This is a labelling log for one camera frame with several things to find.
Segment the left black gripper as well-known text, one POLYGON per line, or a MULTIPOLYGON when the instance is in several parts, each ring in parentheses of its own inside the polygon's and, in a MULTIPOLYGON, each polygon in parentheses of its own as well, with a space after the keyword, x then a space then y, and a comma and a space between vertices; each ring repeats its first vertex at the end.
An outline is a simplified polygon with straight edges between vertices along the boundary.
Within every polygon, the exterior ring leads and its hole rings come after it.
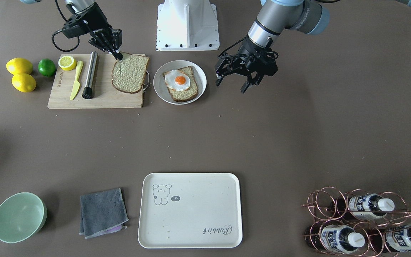
POLYGON ((215 65, 217 79, 215 84, 220 86, 225 76, 239 74, 247 77, 241 87, 241 93, 252 86, 258 86, 265 75, 273 76, 278 71, 276 60, 279 54, 271 49, 273 39, 259 46, 249 36, 240 39, 218 55, 215 65))

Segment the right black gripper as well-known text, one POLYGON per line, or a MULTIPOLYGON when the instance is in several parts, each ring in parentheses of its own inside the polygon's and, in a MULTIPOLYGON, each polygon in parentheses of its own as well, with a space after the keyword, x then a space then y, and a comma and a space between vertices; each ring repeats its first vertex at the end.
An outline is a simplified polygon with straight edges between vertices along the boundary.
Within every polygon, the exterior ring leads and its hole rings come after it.
POLYGON ((66 3, 66 7, 72 13, 62 29, 67 38, 90 34, 91 45, 112 54, 116 60, 123 59, 119 51, 122 31, 112 28, 97 3, 66 3))

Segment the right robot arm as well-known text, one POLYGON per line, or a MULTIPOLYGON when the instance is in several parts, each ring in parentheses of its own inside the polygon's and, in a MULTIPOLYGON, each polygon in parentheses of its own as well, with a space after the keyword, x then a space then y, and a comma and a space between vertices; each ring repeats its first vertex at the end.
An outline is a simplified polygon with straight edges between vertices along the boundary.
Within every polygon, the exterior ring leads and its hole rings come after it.
POLYGON ((69 19, 61 14, 65 23, 63 27, 52 34, 52 42, 57 34, 64 34, 68 39, 89 34, 89 43, 103 52, 109 52, 116 60, 122 60, 122 31, 114 29, 94 0, 66 0, 66 7, 72 13, 69 19))

